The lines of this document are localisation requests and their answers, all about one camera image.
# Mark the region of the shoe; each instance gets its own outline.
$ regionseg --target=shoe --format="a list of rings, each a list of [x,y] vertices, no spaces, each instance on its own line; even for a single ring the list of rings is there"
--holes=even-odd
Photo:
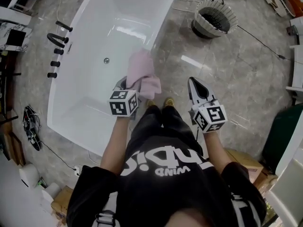
[[[172,106],[172,107],[175,106],[175,100],[172,97],[168,97],[165,99],[163,108],[165,108],[167,106]]]
[[[153,106],[153,105],[156,105],[155,102],[154,102],[153,100],[147,100],[147,101],[146,101],[146,108],[149,108],[149,107],[151,107],[151,106]]]

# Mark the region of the cleaning rag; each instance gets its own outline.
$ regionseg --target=cleaning rag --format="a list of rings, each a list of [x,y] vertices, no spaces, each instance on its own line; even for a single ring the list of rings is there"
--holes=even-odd
[[[160,79],[155,75],[151,54],[146,49],[135,52],[129,58],[126,88],[137,90],[139,95],[154,99],[155,93],[161,93]]]

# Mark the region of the gray tile floor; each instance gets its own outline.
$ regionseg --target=gray tile floor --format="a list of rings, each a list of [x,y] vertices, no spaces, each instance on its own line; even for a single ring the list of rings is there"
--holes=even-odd
[[[70,24],[82,1],[62,0],[59,19]],[[279,17],[264,0],[224,1],[235,12],[240,26],[277,53],[290,58],[289,46],[294,44],[294,39],[286,33],[290,17]],[[41,120],[41,140],[69,165],[95,166],[85,149],[46,125],[51,85],[46,75],[51,71],[50,61],[55,59],[54,47],[46,34],[56,31],[59,3],[59,0],[42,0],[36,7],[39,13],[32,21],[33,36],[29,49],[18,58],[16,71],[22,72],[22,76],[15,83],[14,109],[22,117],[24,107],[31,104]],[[173,3],[174,8],[183,10],[194,10],[195,6],[196,2],[175,0]],[[291,99],[285,87],[292,65],[289,61],[279,60],[269,49],[240,29],[213,40],[198,38],[190,29],[193,17],[192,13],[173,9],[169,14],[166,33],[154,59],[163,90],[156,102],[160,106],[165,97],[173,96],[183,119],[190,122],[187,79],[195,76],[205,80],[213,87],[229,117],[220,130],[223,145],[258,157],[276,113],[290,105]],[[188,63],[188,59],[196,61],[198,66]],[[46,147],[39,152],[34,150],[27,141],[21,119],[14,121],[13,127],[23,143],[27,161],[36,165],[48,183],[55,181],[61,186],[74,187],[77,177],[73,170]],[[198,140],[204,143],[202,134]],[[92,153],[91,158],[100,161],[100,157]]]

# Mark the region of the wall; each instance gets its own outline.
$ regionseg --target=wall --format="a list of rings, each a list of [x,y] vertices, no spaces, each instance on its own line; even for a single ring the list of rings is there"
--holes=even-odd
[[[40,207],[40,189],[30,190],[19,169],[0,153],[0,222],[3,227],[55,227],[57,220]]]

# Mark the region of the bathtub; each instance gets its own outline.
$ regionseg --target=bathtub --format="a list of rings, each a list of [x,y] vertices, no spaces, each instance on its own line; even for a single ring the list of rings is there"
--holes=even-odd
[[[47,113],[51,129],[103,155],[116,121],[107,99],[126,75],[131,54],[157,46],[173,1],[83,1],[66,34],[64,54],[58,56],[61,65],[54,69]]]

